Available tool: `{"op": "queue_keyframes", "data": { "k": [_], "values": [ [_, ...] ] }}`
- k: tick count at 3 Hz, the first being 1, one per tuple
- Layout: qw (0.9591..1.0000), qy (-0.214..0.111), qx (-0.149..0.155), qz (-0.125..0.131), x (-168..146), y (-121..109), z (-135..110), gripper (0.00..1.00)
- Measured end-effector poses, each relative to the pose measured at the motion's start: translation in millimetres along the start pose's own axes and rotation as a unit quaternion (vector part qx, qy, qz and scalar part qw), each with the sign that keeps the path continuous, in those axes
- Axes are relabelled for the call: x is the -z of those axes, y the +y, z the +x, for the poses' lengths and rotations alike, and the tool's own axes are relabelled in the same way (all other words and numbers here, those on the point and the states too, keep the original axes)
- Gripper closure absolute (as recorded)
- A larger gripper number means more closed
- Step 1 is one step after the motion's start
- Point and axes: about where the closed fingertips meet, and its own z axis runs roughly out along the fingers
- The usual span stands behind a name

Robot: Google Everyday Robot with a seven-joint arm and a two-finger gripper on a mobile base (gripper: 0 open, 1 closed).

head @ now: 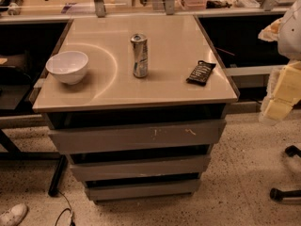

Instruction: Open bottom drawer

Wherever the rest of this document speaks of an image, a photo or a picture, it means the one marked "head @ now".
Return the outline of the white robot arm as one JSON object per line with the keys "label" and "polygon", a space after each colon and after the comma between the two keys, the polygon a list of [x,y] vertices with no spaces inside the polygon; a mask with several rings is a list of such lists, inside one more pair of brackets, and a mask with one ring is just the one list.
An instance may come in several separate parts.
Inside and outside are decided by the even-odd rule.
{"label": "white robot arm", "polygon": [[301,101],[301,0],[296,0],[284,16],[264,28],[259,38],[277,41],[278,52],[289,59],[283,68],[271,71],[259,121],[275,125]]}

